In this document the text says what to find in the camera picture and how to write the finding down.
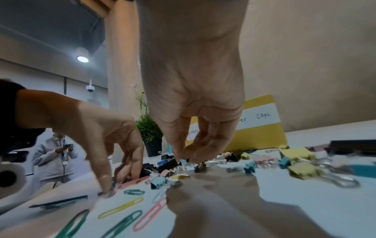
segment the white label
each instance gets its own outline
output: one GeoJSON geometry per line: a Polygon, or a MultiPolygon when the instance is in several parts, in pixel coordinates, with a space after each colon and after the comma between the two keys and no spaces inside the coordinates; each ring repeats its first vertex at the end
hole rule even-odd
{"type": "MultiPolygon", "coordinates": [[[[237,130],[258,127],[280,123],[277,107],[274,103],[245,109],[240,117],[237,130]]],[[[191,124],[189,127],[187,140],[194,140],[199,132],[198,123],[191,124]]]]}

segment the security camera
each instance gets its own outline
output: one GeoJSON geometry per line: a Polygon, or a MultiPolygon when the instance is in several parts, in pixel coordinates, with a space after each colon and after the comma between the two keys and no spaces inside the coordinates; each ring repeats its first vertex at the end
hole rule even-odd
{"type": "Polygon", "coordinates": [[[89,93],[95,92],[95,87],[91,85],[91,79],[90,84],[86,86],[86,90],[89,91],[89,93]]]}

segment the black plant pot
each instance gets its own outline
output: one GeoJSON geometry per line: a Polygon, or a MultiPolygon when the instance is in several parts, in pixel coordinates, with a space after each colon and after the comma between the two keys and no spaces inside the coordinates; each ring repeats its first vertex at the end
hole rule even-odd
{"type": "Polygon", "coordinates": [[[162,139],[145,142],[145,147],[149,157],[157,156],[159,155],[158,151],[162,151],[162,139]]]}

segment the ceiling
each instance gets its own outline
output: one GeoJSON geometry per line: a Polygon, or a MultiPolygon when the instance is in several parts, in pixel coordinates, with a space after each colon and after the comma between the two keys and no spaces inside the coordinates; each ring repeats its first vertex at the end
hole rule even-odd
{"type": "Polygon", "coordinates": [[[89,74],[107,84],[103,20],[75,0],[0,0],[0,28],[66,55],[87,48],[89,74]]]}

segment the hand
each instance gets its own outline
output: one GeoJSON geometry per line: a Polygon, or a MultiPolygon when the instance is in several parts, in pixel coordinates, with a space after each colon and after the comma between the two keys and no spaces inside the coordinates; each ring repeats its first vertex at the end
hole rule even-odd
{"type": "Polygon", "coordinates": [[[124,152],[123,162],[115,172],[117,181],[123,182],[128,174],[139,178],[144,145],[133,117],[57,93],[19,90],[16,123],[21,128],[53,128],[79,143],[105,193],[112,186],[108,156],[114,152],[114,144],[119,144],[124,152]]]}
{"type": "Polygon", "coordinates": [[[247,0],[137,2],[141,74],[150,115],[177,160],[211,160],[235,133],[244,107],[238,44],[247,4],[247,0]],[[200,132],[185,147],[192,116],[198,117],[200,132]]]}
{"type": "Polygon", "coordinates": [[[66,149],[67,149],[67,148],[65,148],[65,147],[57,148],[57,149],[55,149],[55,152],[58,153],[58,154],[61,154],[61,153],[63,153],[64,150],[66,150],[66,149]]]}

